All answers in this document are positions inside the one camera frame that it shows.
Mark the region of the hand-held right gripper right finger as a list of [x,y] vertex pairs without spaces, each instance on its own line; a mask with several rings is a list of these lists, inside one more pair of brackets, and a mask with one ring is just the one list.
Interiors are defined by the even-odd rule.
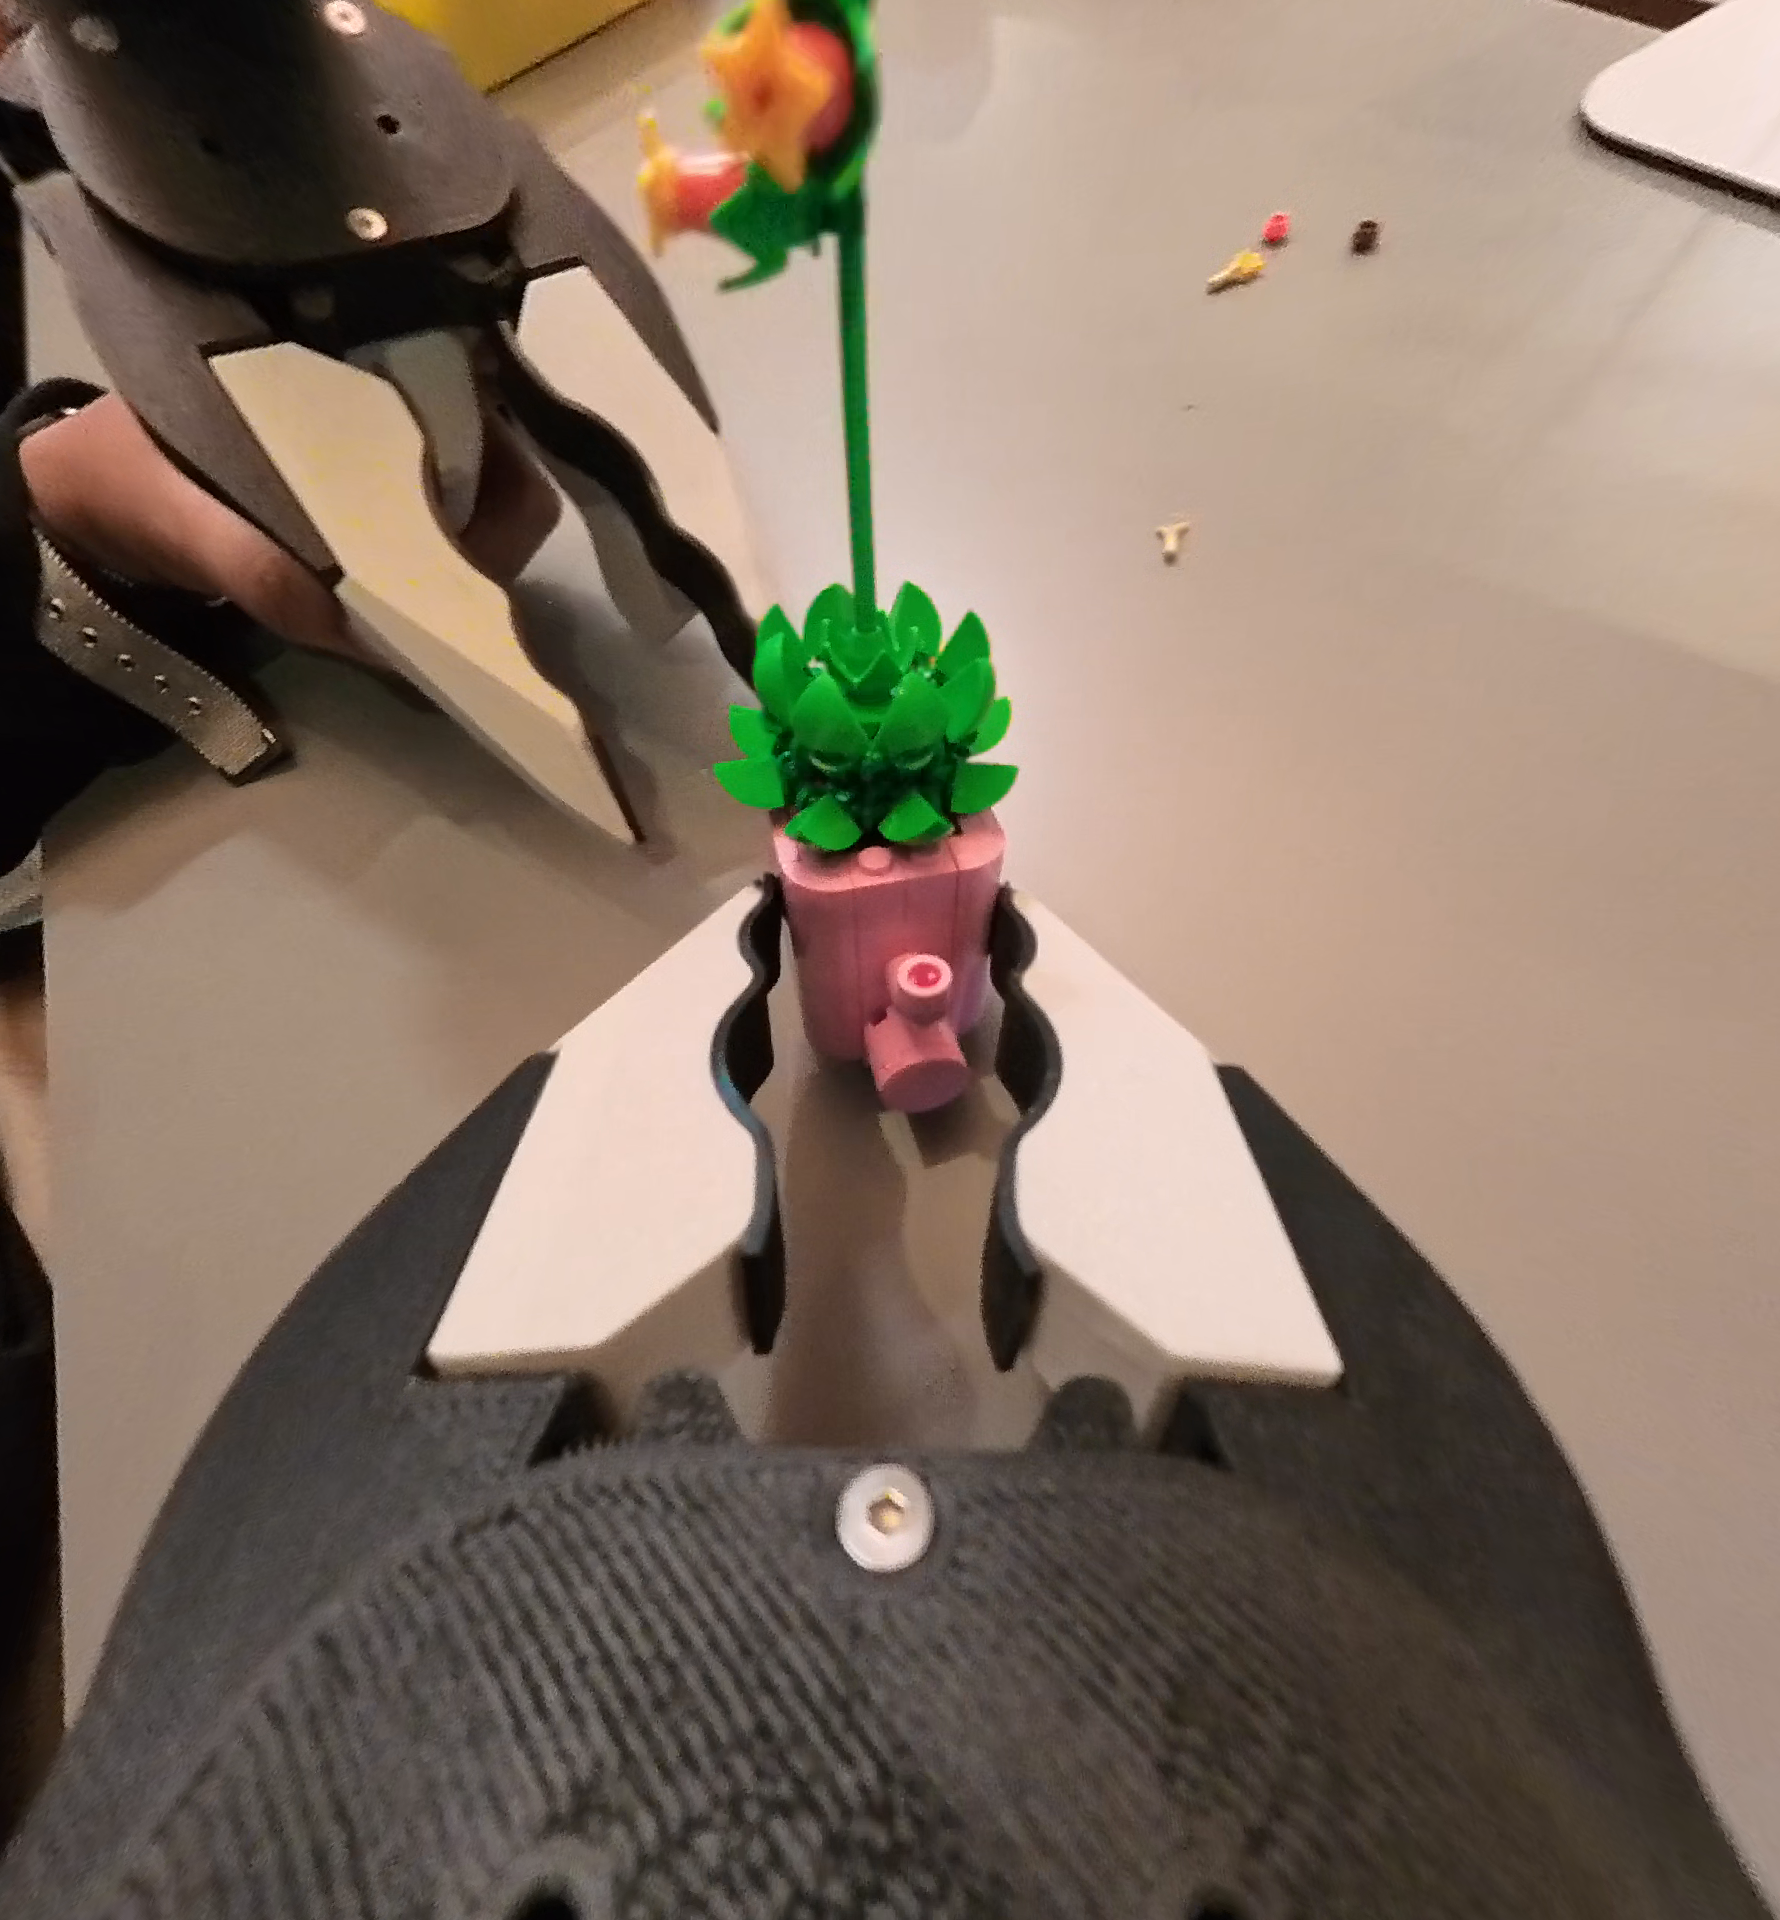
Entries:
[[1334,1386],[1345,1362],[1211,1051],[1043,900],[1002,888],[1001,1139],[979,1319],[1043,1386]]

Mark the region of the pink toy brick pot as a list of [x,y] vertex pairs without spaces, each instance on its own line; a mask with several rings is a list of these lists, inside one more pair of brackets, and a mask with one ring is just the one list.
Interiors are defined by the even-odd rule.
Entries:
[[805,1038],[863,1064],[891,1111],[941,1111],[972,1078],[1005,854],[990,808],[927,846],[817,851],[772,830]]

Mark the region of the person's left hand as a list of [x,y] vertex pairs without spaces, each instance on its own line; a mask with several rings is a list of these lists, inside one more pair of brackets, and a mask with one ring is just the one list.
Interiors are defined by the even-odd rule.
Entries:
[[182,472],[121,397],[28,431],[19,464],[35,519],[79,562],[225,602],[314,654],[364,657],[335,594]]

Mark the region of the green toy brick plant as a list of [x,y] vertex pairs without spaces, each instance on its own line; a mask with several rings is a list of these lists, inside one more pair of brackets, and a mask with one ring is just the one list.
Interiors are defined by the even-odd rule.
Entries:
[[711,235],[753,289],[799,254],[835,250],[838,402],[847,577],[801,617],[765,612],[748,682],[730,708],[734,757],[721,791],[775,816],[808,851],[929,847],[996,808],[1015,767],[996,754],[1010,726],[979,613],[955,628],[916,582],[878,577],[874,406],[870,364],[870,202],[881,87],[874,7],[740,1],[702,41],[713,145],[679,150],[637,114],[637,204],[654,252]]

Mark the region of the white book stand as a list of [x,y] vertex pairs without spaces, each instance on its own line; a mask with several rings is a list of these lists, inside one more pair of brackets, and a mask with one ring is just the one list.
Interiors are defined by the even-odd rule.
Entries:
[[1780,1],[1724,1],[1602,67],[1577,113],[1605,147],[1780,206]]

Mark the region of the yellow plastic bin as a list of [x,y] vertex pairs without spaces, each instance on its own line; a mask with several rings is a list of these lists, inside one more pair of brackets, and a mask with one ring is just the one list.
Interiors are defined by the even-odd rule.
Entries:
[[644,1],[390,1],[492,92],[608,29]]

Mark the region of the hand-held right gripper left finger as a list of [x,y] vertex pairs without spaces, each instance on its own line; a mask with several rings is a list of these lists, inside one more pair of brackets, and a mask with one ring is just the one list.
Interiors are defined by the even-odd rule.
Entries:
[[779,931],[779,888],[745,885],[553,1042],[433,1373],[713,1373],[772,1353],[779,1170],[753,1099]]

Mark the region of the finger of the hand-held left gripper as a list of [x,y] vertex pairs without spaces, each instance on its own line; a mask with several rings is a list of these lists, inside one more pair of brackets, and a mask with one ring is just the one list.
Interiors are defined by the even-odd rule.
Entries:
[[527,657],[507,589],[447,524],[410,399],[300,343],[229,351],[212,369],[329,544],[335,599],[373,654],[536,793],[637,843],[599,737]]
[[628,613],[698,617],[751,686],[765,612],[759,540],[702,372],[654,281],[591,256],[522,275],[513,256],[408,256],[379,271],[379,336],[444,350],[461,372],[396,369],[435,464],[435,514],[498,589],[559,507],[591,519]]

